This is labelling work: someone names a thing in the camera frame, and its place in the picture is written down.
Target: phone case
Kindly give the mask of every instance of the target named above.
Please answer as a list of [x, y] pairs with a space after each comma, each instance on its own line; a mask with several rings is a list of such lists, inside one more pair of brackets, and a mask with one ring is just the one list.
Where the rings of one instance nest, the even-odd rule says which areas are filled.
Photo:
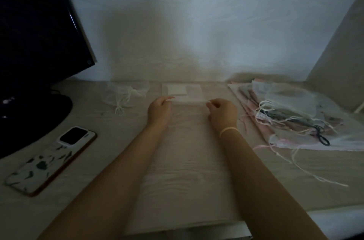
[[28, 196], [38, 195], [97, 138], [95, 132], [84, 130], [87, 133], [74, 145], [60, 141], [64, 134], [60, 136], [43, 152], [22, 164], [5, 180], [5, 184]]

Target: black monitor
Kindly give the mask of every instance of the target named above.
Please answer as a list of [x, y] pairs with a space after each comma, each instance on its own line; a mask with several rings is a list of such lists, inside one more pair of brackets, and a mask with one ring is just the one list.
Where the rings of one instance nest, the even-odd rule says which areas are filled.
[[70, 0], [0, 0], [0, 158], [66, 118], [52, 85], [94, 63]]

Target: monitor screen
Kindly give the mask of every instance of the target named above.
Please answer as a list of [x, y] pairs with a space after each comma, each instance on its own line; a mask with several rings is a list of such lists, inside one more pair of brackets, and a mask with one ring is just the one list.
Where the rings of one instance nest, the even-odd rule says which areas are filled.
[[94, 65], [70, 0], [0, 0], [0, 99]]

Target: person's left hand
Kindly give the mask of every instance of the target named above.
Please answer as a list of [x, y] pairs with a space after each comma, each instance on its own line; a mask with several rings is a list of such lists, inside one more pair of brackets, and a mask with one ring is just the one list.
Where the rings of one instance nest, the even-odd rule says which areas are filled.
[[162, 131], [167, 128], [172, 116], [172, 102], [167, 100], [172, 98], [174, 97], [161, 96], [149, 105], [147, 126], [156, 127]]

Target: smartphone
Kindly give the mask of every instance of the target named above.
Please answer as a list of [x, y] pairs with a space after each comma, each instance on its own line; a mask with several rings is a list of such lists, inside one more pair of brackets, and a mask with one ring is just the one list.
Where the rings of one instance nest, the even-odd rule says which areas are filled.
[[28, 196], [38, 195], [96, 138], [95, 132], [72, 127], [11, 173], [5, 184]]

